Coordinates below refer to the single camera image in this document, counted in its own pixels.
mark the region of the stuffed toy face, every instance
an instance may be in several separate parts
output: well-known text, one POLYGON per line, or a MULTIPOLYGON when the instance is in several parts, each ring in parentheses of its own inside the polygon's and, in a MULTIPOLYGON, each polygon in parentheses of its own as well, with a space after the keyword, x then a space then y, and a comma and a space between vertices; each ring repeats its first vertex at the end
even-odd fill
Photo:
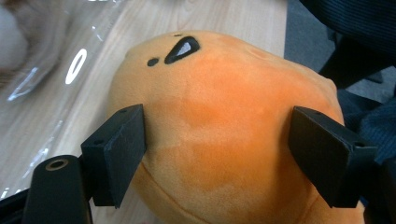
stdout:
POLYGON ((331 209, 288 147, 295 105, 342 123, 329 79, 228 35, 180 32, 131 49, 108 114, 143 104, 133 186, 168 223, 359 223, 331 209))

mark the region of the orange plush toy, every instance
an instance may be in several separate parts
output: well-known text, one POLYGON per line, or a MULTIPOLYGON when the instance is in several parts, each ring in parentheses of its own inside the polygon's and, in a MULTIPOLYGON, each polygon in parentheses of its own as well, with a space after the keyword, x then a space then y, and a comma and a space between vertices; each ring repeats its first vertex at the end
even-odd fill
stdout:
POLYGON ((143 104, 147 152, 133 186, 168 223, 362 223, 330 208, 290 154, 295 105, 343 122, 335 87, 228 35, 180 32, 131 49, 108 114, 143 104))

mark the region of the clear plastic sheet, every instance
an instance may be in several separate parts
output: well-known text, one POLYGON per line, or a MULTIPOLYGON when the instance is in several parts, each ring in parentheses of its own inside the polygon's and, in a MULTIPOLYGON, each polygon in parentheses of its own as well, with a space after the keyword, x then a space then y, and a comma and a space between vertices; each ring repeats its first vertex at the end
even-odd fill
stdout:
POLYGON ((122 0, 9 2, 0 3, 13 13, 29 46, 25 61, 7 74, 11 77, 5 77, 0 90, 0 200, 27 189, 35 167, 53 156, 68 108, 124 4, 122 0), (5 167, 7 161, 18 166, 5 167), (18 180, 12 186, 4 179, 10 173, 18 180))
MULTIPOLYGON (((31 92, 60 62, 64 61, 61 50, 67 38, 70 38, 68 28, 74 21, 77 13, 84 7, 102 6, 106 12, 105 20, 82 26, 90 29, 96 36, 96 45, 105 41, 112 22, 119 16, 116 8, 122 5, 122 0, 115 1, 76 1, 76 0, 31 0, 31 1, 6 1, 6 7, 14 14, 21 32, 28 41, 28 55, 23 64, 8 76, 6 89, 2 92, 2 102, 10 102, 31 92)), ((76 56, 71 66, 69 83, 76 76, 83 65, 88 49, 82 49, 76 56)))

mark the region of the gray carpet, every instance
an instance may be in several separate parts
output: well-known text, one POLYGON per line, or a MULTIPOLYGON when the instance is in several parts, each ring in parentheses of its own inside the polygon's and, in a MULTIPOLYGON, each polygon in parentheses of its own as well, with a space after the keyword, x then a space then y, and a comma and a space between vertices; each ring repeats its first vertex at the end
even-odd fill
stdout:
MULTIPOLYGON (((334 42, 328 37, 327 27, 318 21, 299 0, 289 0, 285 58, 317 72, 327 62, 334 49, 334 42)), ((364 79, 347 90, 385 103, 394 94, 396 68, 390 67, 381 71, 381 76, 384 79, 381 84, 364 79)))

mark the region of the dark blue fabric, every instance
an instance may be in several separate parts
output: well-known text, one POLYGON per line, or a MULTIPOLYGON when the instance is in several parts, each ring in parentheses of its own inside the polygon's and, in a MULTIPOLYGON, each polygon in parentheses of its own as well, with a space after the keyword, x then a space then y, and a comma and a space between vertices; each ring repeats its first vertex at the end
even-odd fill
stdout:
POLYGON ((378 146, 376 162, 396 157, 396 98, 386 104, 338 91, 346 127, 378 146))
POLYGON ((301 0, 337 33, 396 61, 395 0, 301 0))

